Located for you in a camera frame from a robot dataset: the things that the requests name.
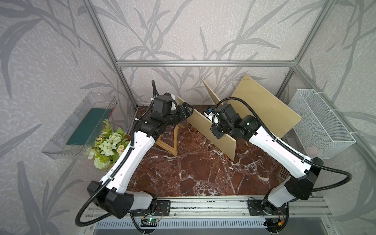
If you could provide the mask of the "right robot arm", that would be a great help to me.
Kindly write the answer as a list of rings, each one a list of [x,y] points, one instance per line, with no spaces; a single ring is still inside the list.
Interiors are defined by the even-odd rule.
[[[251,115],[241,117],[229,103],[230,100],[245,105]],[[214,108],[207,107],[204,114],[211,121],[211,132],[216,138],[220,139],[228,134],[244,139],[262,149],[290,173],[288,179],[271,189],[261,202],[261,209],[268,215],[277,212],[294,199],[308,200],[311,193],[337,188],[353,178],[351,173],[326,167],[320,158],[312,159],[286,144],[274,135],[251,106],[240,98],[225,98]],[[316,188],[314,185],[321,170],[341,174],[345,178],[337,183]]]

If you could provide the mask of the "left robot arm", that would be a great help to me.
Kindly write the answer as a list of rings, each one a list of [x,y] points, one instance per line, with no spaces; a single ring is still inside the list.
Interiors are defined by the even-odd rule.
[[[131,141],[117,162],[98,182],[93,181],[87,190],[90,198],[78,211],[75,224],[86,227],[110,216],[118,219],[136,210],[150,210],[156,198],[145,192],[128,191],[129,182],[146,153],[153,147],[159,137],[169,126],[179,123],[192,116],[194,108],[186,102],[178,104],[175,97],[157,92],[155,82],[152,82],[152,101],[146,112],[135,119],[130,133]],[[106,211],[96,219],[83,222],[81,217],[88,206],[94,203]]]

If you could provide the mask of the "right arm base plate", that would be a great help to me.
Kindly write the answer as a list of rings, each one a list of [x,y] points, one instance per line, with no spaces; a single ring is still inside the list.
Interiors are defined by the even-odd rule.
[[[287,216],[289,206],[285,203],[281,207],[275,207],[267,200],[248,198],[247,207],[250,215]]]

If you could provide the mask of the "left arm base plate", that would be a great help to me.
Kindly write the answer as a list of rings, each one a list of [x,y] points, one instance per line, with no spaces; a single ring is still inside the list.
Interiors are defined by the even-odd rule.
[[[133,212],[135,216],[147,216],[147,215],[156,215],[159,217],[169,216],[171,209],[170,200],[155,200],[151,203],[148,209],[138,210]]]

